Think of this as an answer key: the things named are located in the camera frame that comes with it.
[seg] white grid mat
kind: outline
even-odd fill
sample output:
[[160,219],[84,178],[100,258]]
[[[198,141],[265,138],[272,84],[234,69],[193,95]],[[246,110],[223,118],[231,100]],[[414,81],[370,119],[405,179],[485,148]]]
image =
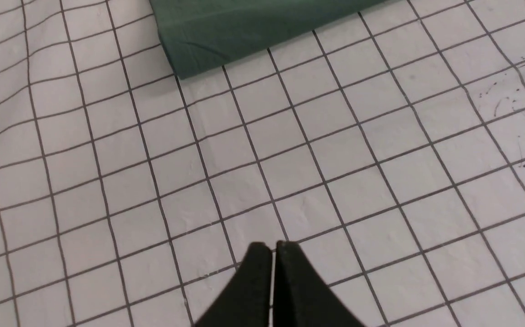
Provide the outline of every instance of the white grid mat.
[[147,0],[0,0],[0,327],[187,326],[278,239],[369,327],[525,327],[525,0],[181,82]]

